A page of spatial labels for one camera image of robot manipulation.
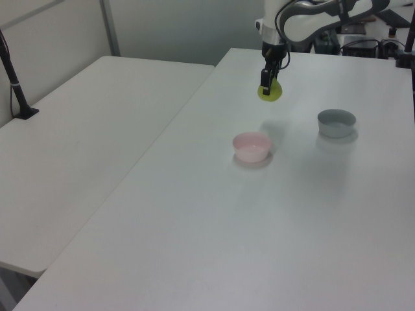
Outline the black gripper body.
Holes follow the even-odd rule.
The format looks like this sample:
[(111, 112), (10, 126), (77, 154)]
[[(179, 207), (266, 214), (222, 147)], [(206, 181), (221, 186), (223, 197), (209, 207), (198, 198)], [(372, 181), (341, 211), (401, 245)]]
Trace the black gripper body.
[(262, 43), (262, 56), (265, 59), (265, 68), (271, 69), (283, 69), (283, 60), (287, 56), (287, 45), (277, 44), (272, 45), (267, 42)]

